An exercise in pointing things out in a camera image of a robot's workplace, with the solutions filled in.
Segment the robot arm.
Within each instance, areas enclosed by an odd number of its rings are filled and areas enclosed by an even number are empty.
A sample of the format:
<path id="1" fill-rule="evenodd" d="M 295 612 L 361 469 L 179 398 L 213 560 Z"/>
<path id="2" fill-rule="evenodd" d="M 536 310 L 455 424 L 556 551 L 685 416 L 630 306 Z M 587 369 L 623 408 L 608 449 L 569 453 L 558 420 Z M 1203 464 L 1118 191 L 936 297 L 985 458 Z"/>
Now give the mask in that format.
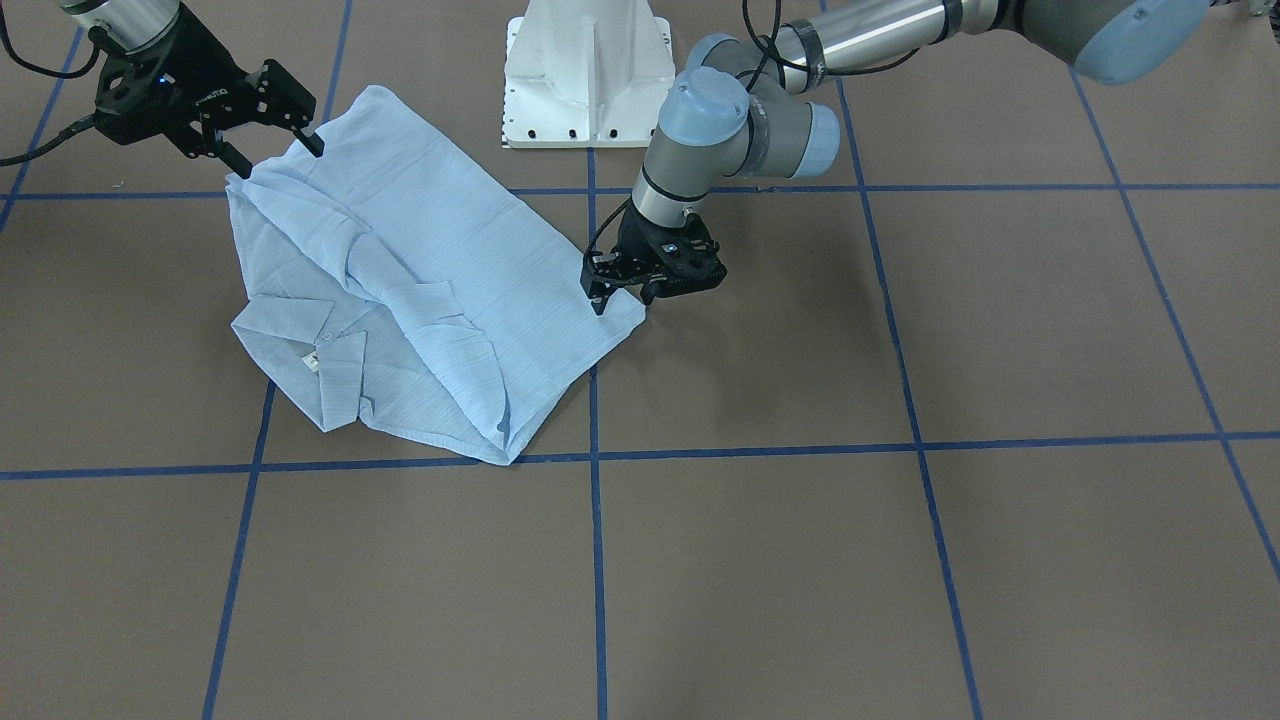
<path id="1" fill-rule="evenodd" d="M 288 129 L 314 156 L 325 143 L 307 133 L 316 99 L 274 59 L 241 68 L 180 1 L 61 1 L 108 58 L 93 127 L 119 145 L 164 136 L 188 158 L 216 158 L 247 178 L 252 163 L 223 138 L 248 123 Z"/>
<path id="2" fill-rule="evenodd" d="M 1201 26 L 1207 1 L 855 1 L 765 35 L 709 35 L 660 105 L 608 251 L 590 243 L 581 283 L 603 314 L 622 288 L 644 304 L 717 287 L 727 274 L 701 205 L 723 178 L 810 178 L 840 151 L 835 111 L 801 95 L 892 70 L 956 35 L 1007 31 L 1101 85 L 1166 61 Z"/>

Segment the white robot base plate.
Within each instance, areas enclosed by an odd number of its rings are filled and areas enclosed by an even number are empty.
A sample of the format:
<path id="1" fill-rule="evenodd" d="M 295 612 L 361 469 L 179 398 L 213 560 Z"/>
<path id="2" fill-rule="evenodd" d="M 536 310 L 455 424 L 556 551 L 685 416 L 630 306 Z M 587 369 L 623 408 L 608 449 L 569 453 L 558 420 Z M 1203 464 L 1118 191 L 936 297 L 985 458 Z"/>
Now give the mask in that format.
<path id="1" fill-rule="evenodd" d="M 502 143 L 644 149 L 676 76 L 648 1 L 531 1 L 506 27 Z"/>

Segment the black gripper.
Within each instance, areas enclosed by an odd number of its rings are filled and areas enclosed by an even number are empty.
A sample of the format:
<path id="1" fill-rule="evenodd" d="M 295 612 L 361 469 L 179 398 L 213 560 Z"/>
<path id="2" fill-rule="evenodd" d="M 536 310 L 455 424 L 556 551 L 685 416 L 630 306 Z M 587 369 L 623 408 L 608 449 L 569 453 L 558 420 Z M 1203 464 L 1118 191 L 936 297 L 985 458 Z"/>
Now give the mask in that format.
<path id="1" fill-rule="evenodd" d="M 92 44 L 106 53 L 99 76 L 95 128 L 119 145 L 165 135 L 180 151 L 214 158 L 248 179 L 250 161 L 224 137 L 251 122 L 288 129 L 314 156 L 324 140 L 310 133 L 317 100 L 276 60 L 248 76 L 196 15 L 178 15 L 172 28 L 146 49 L 125 53 L 104 29 Z"/>
<path id="2" fill-rule="evenodd" d="M 593 311 L 603 316 L 618 288 L 639 284 L 643 301 L 718 287 L 727 277 L 721 246 L 696 213 L 669 228 L 648 220 L 634 205 L 623 208 L 612 252 L 585 252 L 581 286 Z"/>

